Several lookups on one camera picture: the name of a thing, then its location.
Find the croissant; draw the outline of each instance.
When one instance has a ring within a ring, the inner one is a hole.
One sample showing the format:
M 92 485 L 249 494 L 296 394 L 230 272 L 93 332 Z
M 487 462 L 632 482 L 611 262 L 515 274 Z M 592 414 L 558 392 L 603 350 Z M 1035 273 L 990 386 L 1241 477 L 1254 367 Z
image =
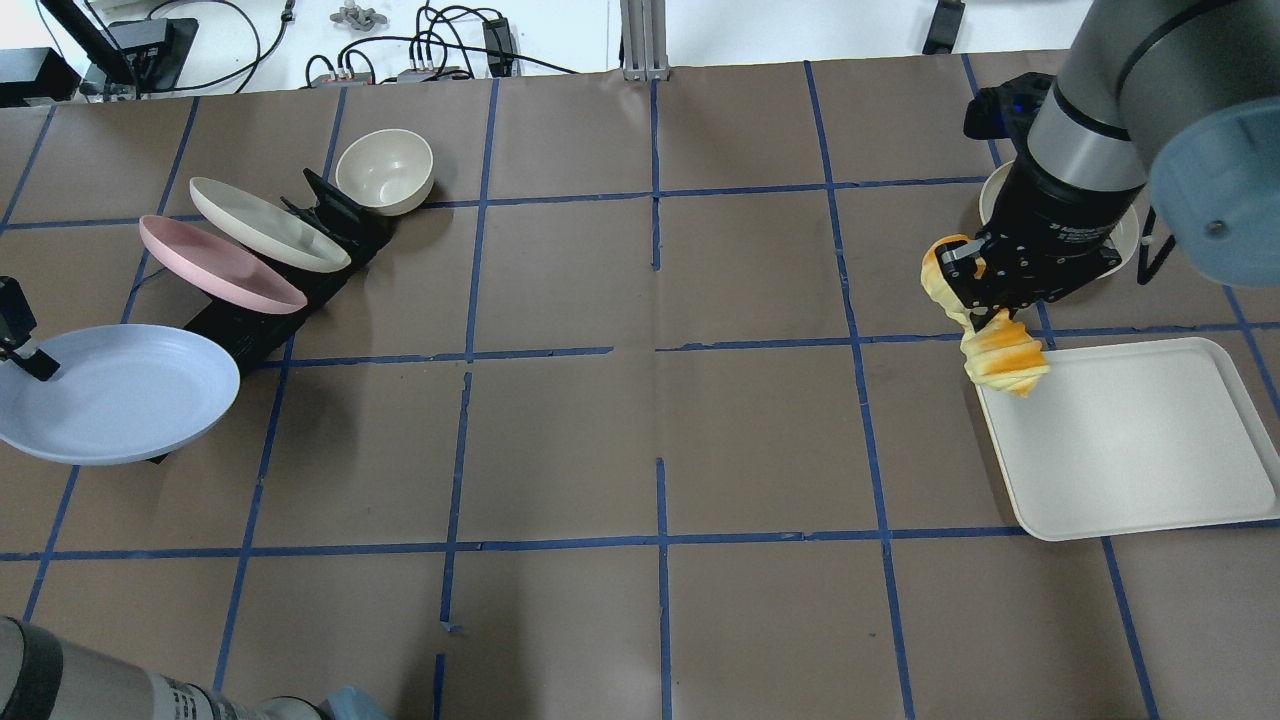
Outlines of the croissant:
M 920 264 L 920 286 L 929 297 L 942 306 L 948 318 L 964 328 L 960 350 L 965 355 L 964 369 L 977 384 L 1027 397 L 1048 373 L 1048 363 L 1041 352 L 1041 342 L 1027 333 L 1027 325 L 1015 323 L 1007 309 L 1001 309 L 980 331 L 973 329 L 955 291 L 942 277 L 934 250 L 945 242 L 969 238 L 963 234 L 945 237 L 924 254 Z

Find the black bracket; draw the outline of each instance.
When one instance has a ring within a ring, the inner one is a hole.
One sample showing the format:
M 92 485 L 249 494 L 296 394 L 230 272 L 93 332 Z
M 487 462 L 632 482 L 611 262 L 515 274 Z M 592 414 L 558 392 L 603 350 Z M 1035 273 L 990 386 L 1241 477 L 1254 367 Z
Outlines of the black bracket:
M 18 281 L 0 277 L 0 363 L 12 360 L 31 377 L 45 382 L 61 365 L 31 345 L 31 331 L 36 329 L 36 315 Z
M 960 19 L 964 18 L 963 0 L 938 0 L 929 20 L 929 35 L 924 37 L 925 55 L 950 55 L 960 35 Z
M 394 232 L 388 218 L 361 206 L 310 169 L 302 170 L 302 174 L 315 192 L 316 205 L 301 209 L 284 197 L 280 200 L 294 215 L 346 250 L 351 255 L 351 264 L 334 273 L 312 273 L 262 258 L 264 263 L 307 296 L 305 307 L 288 315 L 268 315 L 214 299 L 184 325 L 183 329 L 207 337 L 229 352 L 242 375 L 261 365 L 271 351 L 298 332 L 312 313 L 323 307 L 387 246 Z

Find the black cable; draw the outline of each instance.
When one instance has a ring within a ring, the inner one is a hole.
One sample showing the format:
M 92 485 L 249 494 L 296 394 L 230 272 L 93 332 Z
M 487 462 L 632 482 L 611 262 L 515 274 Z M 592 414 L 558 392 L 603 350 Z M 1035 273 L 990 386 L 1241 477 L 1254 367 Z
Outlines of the black cable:
M 364 45 L 365 42 L 375 42 L 375 41 L 379 41 L 379 40 L 398 40 L 401 42 L 424 42 L 420 38 L 408 37 L 406 35 L 380 35 L 378 37 L 365 37 L 365 38 L 357 40 L 357 41 L 347 45 L 347 47 L 343 47 L 342 50 L 339 50 L 339 54 L 347 53 L 347 50 L 349 50 L 351 47 L 355 47 L 357 45 Z M 571 74 L 571 76 L 576 76 L 577 74 L 577 70 L 571 70 L 568 68 L 563 68 L 561 65 L 557 65 L 557 64 L 553 64 L 553 63 L 548 63 L 545 60 L 539 60 L 538 58 L 530 58 L 529 55 L 521 55 L 520 53 L 507 53 L 504 50 L 489 50 L 486 47 L 471 47 L 470 45 L 453 45 L 453 44 L 449 44 L 449 42 L 444 42 L 443 40 L 426 40 L 425 42 L 429 42 L 431 45 L 439 45 L 442 47 L 453 47 L 454 50 L 470 50 L 472 53 L 488 53 L 489 55 L 497 55 L 499 58 L 511 58 L 512 60 L 524 60 L 526 63 L 532 63 L 535 65 L 541 65 L 544 68 L 549 68 L 549 69 L 553 69 L 556 72 L 561 72 L 561 73 L 566 73 L 566 74 Z
M 280 29 L 279 29 L 279 32 L 276 32 L 275 40 L 271 42 L 271 46 L 268 49 L 268 51 L 262 53 L 262 37 L 257 32 L 257 26 L 253 24 L 253 20 L 248 17 L 247 13 L 244 13 L 243 9 L 241 9 L 239 5 L 232 3 L 230 0 L 165 0 L 164 3 L 160 3 L 159 5 L 156 5 L 155 8 L 151 8 L 151 10 L 147 13 L 147 19 L 148 20 L 150 19 L 155 19 L 156 10 L 160 10 L 161 8 L 168 8 L 170 5 L 177 5 L 179 3 L 212 3 L 215 5 L 227 5 L 228 8 L 236 10 L 237 13 L 239 13 L 239 17 L 243 18 L 246 23 L 248 23 L 250 32 L 253 33 L 253 46 L 255 46 L 253 60 L 251 63 L 246 64 L 243 68 L 238 68 L 236 70 L 232 70 L 232 72 L 229 72 L 229 73 L 227 73 L 227 74 L 224 74 L 224 76 L 221 76 L 219 78 L 211 79 L 209 82 L 202 82 L 202 83 L 198 83 L 198 85 L 188 85 L 188 86 L 183 86 L 183 87 L 174 86 L 174 87 L 169 87 L 166 90 L 159 90 L 157 88 L 156 92 L 187 92 L 187 91 L 192 91 L 192 90 L 205 90 L 206 87 L 212 87 L 215 85 L 227 82 L 227 81 L 232 79 L 233 77 L 236 77 L 236 76 L 238 76 L 241 73 L 247 72 L 248 74 L 244 76 L 244 79 L 241 82 L 239 87 L 237 87 L 234 90 L 234 92 L 239 92 L 239 91 L 244 90 L 244 87 L 248 85 L 248 82 L 251 79 L 253 79 L 253 73 L 257 72 L 257 67 L 264 60 L 266 60 L 266 58 L 270 56 L 271 53 L 274 53 L 276 47 L 280 46 L 280 41 L 284 40 L 284 29 L 288 27 L 288 22 L 284 19 L 284 15 L 282 14 L 282 17 L 280 17 Z
M 456 19 L 458 19 L 461 17 L 465 17 L 465 14 L 456 15 L 453 18 L 445 18 L 444 17 L 444 10 L 433 10 L 430 3 L 422 5 L 419 9 L 419 17 L 421 17 L 422 14 L 426 14 L 426 13 L 435 13 L 434 17 L 429 18 L 430 22 L 426 26 L 426 33 L 428 33 L 428 36 L 433 35 L 433 31 L 435 29 L 435 23 L 443 20 L 444 24 L 448 26 L 448 28 L 453 32 L 453 37 L 458 41 L 458 45 L 462 45 L 462 35 L 458 32 L 458 28 L 456 28 L 453 26 L 453 20 L 456 20 Z M 484 20 L 484 15 L 480 15 L 480 13 L 476 13 L 476 15 L 479 15 L 480 19 Z M 471 67 L 471 56 L 467 55 L 466 50 L 462 51 L 462 61 L 467 65 L 467 72 L 471 73 L 471 77 L 475 77 L 476 70 L 475 70 L 475 68 Z
M 1151 247 L 1151 233 L 1156 229 L 1156 209 L 1147 209 L 1147 222 L 1142 224 L 1142 238 L 1138 241 L 1138 284 L 1147 284 L 1156 277 L 1160 268 L 1169 259 L 1169 254 L 1174 251 L 1178 245 L 1178 240 L 1174 236 L 1169 236 L 1165 245 L 1160 246 L 1156 251 L 1156 259 L 1152 263 L 1147 263 L 1148 251 Z
M 32 3 L 35 3 L 35 5 L 36 5 L 36 12 L 40 13 L 40 22 L 41 22 L 41 24 L 45 26 L 45 32 L 49 33 L 49 40 L 54 41 L 54 47 L 58 49 L 58 54 L 61 55 L 65 59 L 67 58 L 67 53 L 63 53 L 63 46 L 61 46 L 60 42 L 58 42 L 58 36 L 55 36 L 54 31 L 49 28 L 49 20 L 45 19 L 45 9 L 40 5 L 40 0 L 32 0 Z
M 315 63 L 316 60 L 320 60 L 329 68 L 329 74 L 337 74 L 338 72 L 333 67 L 333 63 L 329 61 L 329 58 L 325 58 L 324 55 L 312 55 L 307 58 L 307 69 L 306 69 L 307 87 L 311 87 L 311 63 Z
M 369 55 L 365 55 L 364 50 L 347 50 L 347 69 L 351 72 L 356 72 L 356 69 L 351 67 L 352 54 L 360 55 L 361 58 L 365 59 L 365 64 L 369 65 L 369 81 L 378 82 L 378 74 L 374 70 L 374 61 L 369 59 Z

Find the white plate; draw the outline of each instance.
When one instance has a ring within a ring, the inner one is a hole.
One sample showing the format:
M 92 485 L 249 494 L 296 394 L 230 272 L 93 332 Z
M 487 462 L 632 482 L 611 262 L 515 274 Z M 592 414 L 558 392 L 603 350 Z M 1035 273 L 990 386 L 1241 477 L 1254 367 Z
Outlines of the white plate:
M 991 219 L 991 211 L 996 209 L 996 197 L 1000 195 L 1000 188 L 1005 187 L 1005 178 L 1009 177 L 1012 165 L 1014 161 L 1010 160 L 996 168 L 987 182 L 982 183 L 982 192 L 978 193 L 978 219 L 982 220 L 982 224 L 987 224 L 987 220 Z M 1119 273 L 1120 268 L 1129 264 L 1138 250 L 1138 211 L 1133 209 L 1133 205 L 1125 210 L 1115 229 L 1111 231 L 1107 243 L 1120 254 L 1120 264 L 1098 275 L 1100 278 Z
M 209 178 L 191 178 L 189 187 L 200 214 L 248 249 L 314 273 L 351 264 L 337 242 L 261 197 Z
M 1280 456 L 1199 337 L 1044 354 L 1027 400 L 978 388 L 1018 523 L 1065 541 L 1280 518 Z
M 0 363 L 0 439 L 72 465 L 146 460 L 205 434 L 239 391 L 212 341 L 161 325 L 102 325 L 41 350 L 61 368 L 40 382 Z

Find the blue plate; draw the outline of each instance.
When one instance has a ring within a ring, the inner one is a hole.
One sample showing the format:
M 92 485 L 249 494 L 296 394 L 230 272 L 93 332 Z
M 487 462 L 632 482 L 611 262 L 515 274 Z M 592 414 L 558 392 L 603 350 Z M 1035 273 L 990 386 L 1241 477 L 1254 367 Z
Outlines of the blue plate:
M 102 325 L 40 348 L 63 365 L 49 382 L 0 363 L 0 439 L 55 462 L 164 455 L 205 434 L 239 391 L 232 356 L 177 328 Z

